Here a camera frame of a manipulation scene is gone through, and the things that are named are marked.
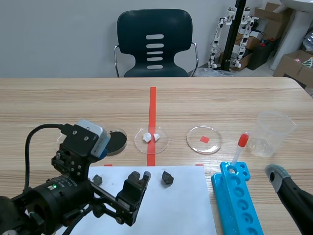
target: blue test tube rack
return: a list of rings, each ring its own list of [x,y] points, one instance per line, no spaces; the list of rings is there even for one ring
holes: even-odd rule
[[[225,235],[264,235],[246,181],[250,173],[244,162],[235,167],[222,162],[221,174],[211,178]]]

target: test tube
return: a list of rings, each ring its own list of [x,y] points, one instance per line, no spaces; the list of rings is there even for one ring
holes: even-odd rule
[[[237,144],[235,156],[233,158],[233,161],[230,164],[232,167],[230,167],[228,170],[229,173],[233,172],[233,168],[235,167],[236,162],[238,161],[238,158],[239,158],[243,148],[246,146],[248,139],[249,139],[249,133],[248,132],[245,132],[240,136],[238,144]]]

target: wooden table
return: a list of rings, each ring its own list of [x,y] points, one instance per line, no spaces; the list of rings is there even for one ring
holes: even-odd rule
[[[0,195],[13,197],[24,184],[24,144],[27,134],[44,123],[71,123],[85,118],[103,127],[120,127],[128,135],[126,149],[94,165],[146,165],[147,155],[134,145],[134,135],[148,126],[149,88],[156,86],[156,124],[170,138],[157,165],[204,164],[217,233],[223,234],[211,176],[221,161],[232,159],[243,131],[251,130],[262,110],[277,110],[296,123],[306,123],[290,135],[272,158],[240,157],[251,173],[249,191],[266,235],[298,235],[296,224],[268,182],[264,168],[283,166],[295,182],[313,193],[313,100],[292,79],[230,78],[97,78],[0,79]],[[188,131],[208,125],[220,131],[221,149],[201,155],[189,148]],[[42,130],[30,146],[30,185],[59,173],[50,164],[57,130]]]

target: black petri dish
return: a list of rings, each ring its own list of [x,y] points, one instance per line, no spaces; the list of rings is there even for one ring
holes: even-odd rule
[[[122,129],[110,130],[110,141],[107,144],[107,156],[114,156],[122,152],[127,144],[127,135]]]

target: dark stone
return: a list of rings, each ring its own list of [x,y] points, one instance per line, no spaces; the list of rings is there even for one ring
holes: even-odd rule
[[[171,176],[170,173],[167,173],[166,171],[164,171],[162,174],[162,180],[165,182],[165,184],[171,185],[174,181],[174,178]]]
[[[97,186],[100,186],[102,184],[102,177],[95,175],[92,179],[93,183]]]
[[[129,176],[128,179],[134,182],[138,182],[140,178],[140,174],[137,171],[133,171]]]

